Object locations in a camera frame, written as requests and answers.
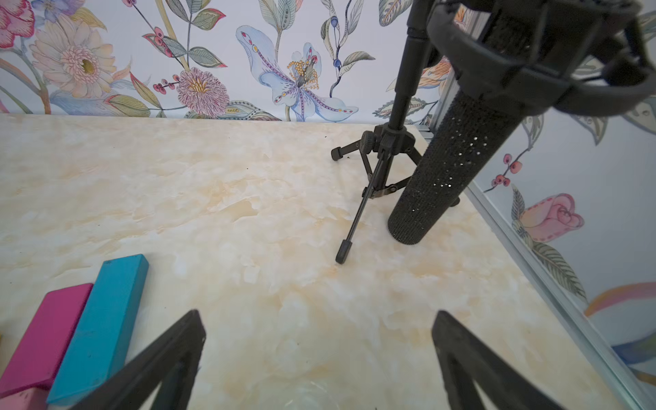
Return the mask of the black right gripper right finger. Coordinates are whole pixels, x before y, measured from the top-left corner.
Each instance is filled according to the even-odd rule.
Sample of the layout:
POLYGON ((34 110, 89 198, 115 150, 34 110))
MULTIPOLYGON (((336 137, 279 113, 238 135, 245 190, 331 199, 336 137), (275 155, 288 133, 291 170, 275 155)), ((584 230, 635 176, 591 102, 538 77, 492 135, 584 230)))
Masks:
POLYGON ((483 391, 498 409, 560 409, 449 312, 441 310, 432 340, 452 409, 484 409, 483 391))

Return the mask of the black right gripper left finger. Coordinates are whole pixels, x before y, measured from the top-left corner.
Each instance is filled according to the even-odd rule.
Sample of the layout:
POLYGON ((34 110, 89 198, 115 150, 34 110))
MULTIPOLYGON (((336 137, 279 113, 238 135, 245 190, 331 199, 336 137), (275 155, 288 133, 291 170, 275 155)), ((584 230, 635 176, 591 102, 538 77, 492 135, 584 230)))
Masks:
POLYGON ((152 409, 186 409, 205 340, 201 315, 192 309, 73 408, 140 409, 155 394, 152 409))

